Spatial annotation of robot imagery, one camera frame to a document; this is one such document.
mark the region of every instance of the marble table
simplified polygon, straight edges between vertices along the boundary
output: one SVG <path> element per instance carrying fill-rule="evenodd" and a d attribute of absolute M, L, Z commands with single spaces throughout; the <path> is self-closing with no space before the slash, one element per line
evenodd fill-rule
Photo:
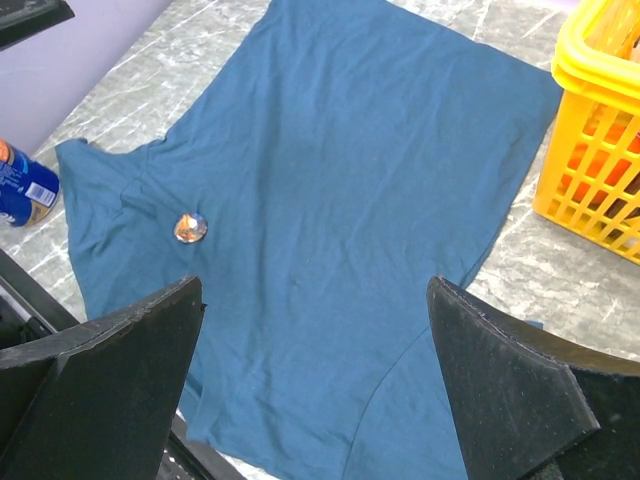
<path fill-rule="evenodd" d="M 548 69 L 562 7 L 532 0 L 396 0 L 400 6 Z M 211 82 L 267 0 L 175 0 L 40 149 L 85 137 L 124 152 L 162 137 Z M 640 360 L 640 267 L 538 217 L 531 210 L 543 144 L 493 252 L 470 291 L 568 340 Z M 84 319 L 67 255 L 62 202 L 28 230 L 0 231 L 0 247 Z M 235 462 L 248 478 L 269 478 Z"/>

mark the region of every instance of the yellow plastic basket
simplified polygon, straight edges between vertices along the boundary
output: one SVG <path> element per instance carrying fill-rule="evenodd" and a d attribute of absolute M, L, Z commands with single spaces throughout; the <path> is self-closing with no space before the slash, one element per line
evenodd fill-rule
<path fill-rule="evenodd" d="M 640 0 L 583 0 L 552 74 L 565 90 L 533 209 L 640 264 Z"/>

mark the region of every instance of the blue fabric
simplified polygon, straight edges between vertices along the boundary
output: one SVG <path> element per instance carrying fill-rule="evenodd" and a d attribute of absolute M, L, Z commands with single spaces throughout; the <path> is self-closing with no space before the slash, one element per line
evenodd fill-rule
<path fill-rule="evenodd" d="M 473 279 L 559 97 L 384 1 L 274 0 L 164 139 L 58 146 L 88 315 L 198 275 L 191 439 L 283 479 L 466 478 L 425 289 Z"/>

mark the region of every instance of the can label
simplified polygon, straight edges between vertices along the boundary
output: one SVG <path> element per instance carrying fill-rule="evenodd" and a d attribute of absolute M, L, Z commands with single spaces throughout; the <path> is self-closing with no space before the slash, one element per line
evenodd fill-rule
<path fill-rule="evenodd" d="M 59 191 L 54 172 L 0 140 L 0 223 L 33 225 L 49 213 Z"/>

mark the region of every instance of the blue canister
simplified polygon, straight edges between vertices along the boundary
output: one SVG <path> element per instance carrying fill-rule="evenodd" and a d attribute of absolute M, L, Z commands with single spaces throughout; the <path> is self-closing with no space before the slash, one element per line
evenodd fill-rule
<path fill-rule="evenodd" d="M 0 223 L 33 225 L 53 208 L 59 192 L 54 172 L 0 139 Z"/>

